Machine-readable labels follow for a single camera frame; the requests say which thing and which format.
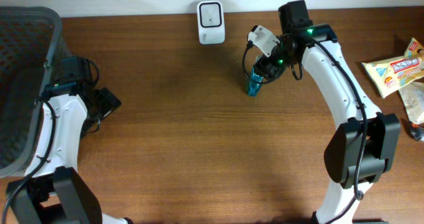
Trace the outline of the yellow snack bag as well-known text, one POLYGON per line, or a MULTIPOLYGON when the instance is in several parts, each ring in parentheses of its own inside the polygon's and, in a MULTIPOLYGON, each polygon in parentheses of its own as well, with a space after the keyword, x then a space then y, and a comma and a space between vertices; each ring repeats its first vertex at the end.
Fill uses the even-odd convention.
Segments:
POLYGON ((423 45, 411 39, 403 56, 362 63, 382 98, 423 77, 423 45))

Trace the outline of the silver triangular snack packet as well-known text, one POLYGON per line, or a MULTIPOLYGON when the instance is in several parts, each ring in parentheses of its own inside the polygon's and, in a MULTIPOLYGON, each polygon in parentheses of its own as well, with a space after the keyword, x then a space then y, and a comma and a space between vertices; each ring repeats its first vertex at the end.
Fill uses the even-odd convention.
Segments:
POLYGON ((409 132, 414 140, 423 142, 423 127, 420 127, 419 125, 410 121, 409 132))

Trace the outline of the teal mouthwash bottle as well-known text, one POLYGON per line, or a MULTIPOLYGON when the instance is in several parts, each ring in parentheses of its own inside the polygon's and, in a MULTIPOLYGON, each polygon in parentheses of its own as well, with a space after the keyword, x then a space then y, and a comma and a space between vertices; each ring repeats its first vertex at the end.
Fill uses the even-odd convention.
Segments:
POLYGON ((251 70, 250 77, 251 77, 252 79, 251 79, 251 80, 249 80, 248 88, 247 88, 247 94, 248 94, 249 96, 254 97, 254 96, 256 96, 256 95, 259 93, 259 91, 260 91, 260 88, 261 88, 261 86, 262 86, 262 84, 261 84, 261 83, 262 83, 263 77, 262 77, 262 76, 260 76, 260 75, 258 75, 258 74, 255 72, 254 68, 252 68, 252 70, 251 70))

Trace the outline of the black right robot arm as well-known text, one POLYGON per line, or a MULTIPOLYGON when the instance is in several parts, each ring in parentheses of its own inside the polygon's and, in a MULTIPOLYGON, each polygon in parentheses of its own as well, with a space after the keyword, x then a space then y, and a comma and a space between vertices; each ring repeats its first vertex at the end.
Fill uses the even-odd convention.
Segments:
POLYGON ((312 223, 352 223, 364 194, 389 172, 400 134, 395 114, 384 114, 366 95, 345 62, 338 38, 328 24, 316 25, 303 0, 278 9, 282 34, 256 25, 247 35, 257 47, 251 84, 276 81, 286 69, 300 80, 308 72, 331 111, 336 131, 324 151, 330 178, 327 193, 312 223))

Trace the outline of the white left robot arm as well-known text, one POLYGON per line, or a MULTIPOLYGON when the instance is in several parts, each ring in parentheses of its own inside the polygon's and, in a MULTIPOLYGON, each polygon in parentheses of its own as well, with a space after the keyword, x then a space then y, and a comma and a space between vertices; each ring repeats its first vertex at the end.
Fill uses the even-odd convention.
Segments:
POLYGON ((120 106, 97 89, 99 68, 70 56, 58 65, 21 70, 1 104, 1 175, 14 176, 4 212, 19 223, 128 223, 102 212, 78 174, 80 140, 120 106))

